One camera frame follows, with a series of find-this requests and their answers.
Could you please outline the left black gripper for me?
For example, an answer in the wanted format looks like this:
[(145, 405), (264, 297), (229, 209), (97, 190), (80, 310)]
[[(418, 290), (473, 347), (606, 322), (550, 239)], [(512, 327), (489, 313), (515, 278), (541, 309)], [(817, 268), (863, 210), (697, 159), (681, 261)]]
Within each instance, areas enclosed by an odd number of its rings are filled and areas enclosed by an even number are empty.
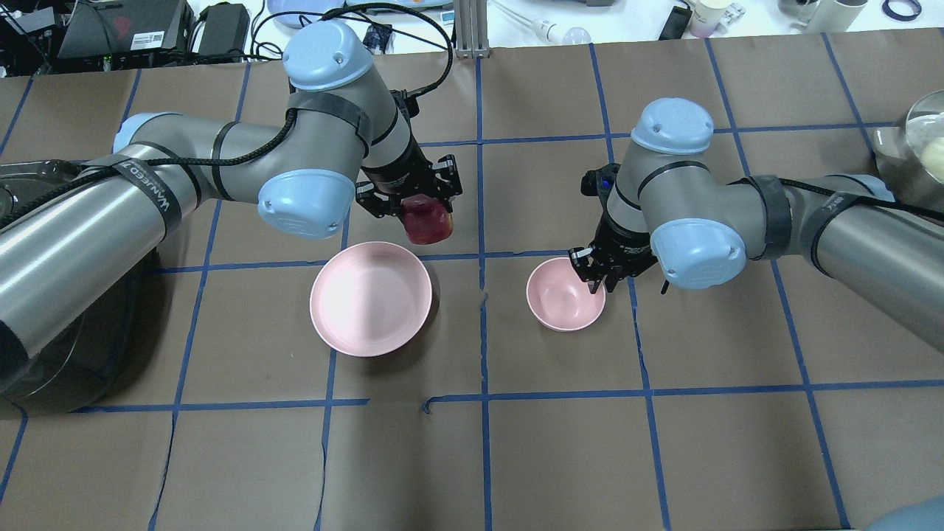
[(364, 166), (361, 171), (367, 180), (355, 184), (358, 205), (374, 218), (395, 216), (404, 226), (410, 215), (410, 196), (422, 194), (438, 198), (452, 216), (455, 196), (463, 193), (461, 175), (452, 154), (431, 162), (422, 153), (408, 153), (401, 161), (381, 167)]

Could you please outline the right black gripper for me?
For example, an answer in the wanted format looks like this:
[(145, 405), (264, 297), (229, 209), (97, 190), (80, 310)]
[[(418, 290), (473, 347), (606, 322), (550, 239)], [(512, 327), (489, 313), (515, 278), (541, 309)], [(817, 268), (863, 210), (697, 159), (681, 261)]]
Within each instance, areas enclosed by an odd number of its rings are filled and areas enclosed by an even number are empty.
[(601, 218), (589, 245), (569, 249), (569, 262), (591, 295), (599, 289), (613, 292), (618, 283), (637, 277), (657, 262), (650, 235), (625, 229)]

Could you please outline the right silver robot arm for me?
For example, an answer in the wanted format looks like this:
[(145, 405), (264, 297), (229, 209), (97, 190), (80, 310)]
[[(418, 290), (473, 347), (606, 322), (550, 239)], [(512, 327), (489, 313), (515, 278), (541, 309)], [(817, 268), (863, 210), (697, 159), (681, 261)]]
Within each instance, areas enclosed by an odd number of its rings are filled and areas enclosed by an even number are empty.
[(833, 219), (854, 207), (899, 209), (941, 221), (941, 212), (899, 202), (879, 178), (832, 174), (812, 184), (749, 176), (719, 184), (704, 154), (715, 125), (701, 105), (668, 97), (647, 104), (621, 164), (587, 172), (584, 195), (600, 199), (597, 231), (569, 261), (591, 294), (660, 266), (687, 290), (723, 285), (748, 261), (815, 257)]

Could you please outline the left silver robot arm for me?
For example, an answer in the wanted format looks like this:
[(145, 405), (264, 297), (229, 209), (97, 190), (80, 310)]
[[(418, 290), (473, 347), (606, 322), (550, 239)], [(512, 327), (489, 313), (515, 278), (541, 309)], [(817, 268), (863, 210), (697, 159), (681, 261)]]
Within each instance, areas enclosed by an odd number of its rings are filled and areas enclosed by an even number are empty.
[(278, 127), (179, 112), (122, 123), (111, 154), (2, 218), (2, 373), (26, 369), (125, 273), (210, 198), (253, 204), (281, 232), (336, 235), (353, 203), (395, 216), (412, 242), (413, 198), (445, 214), (462, 194), (455, 158), (429, 161), (412, 131), (439, 82), (392, 91), (343, 10), (290, 37)]

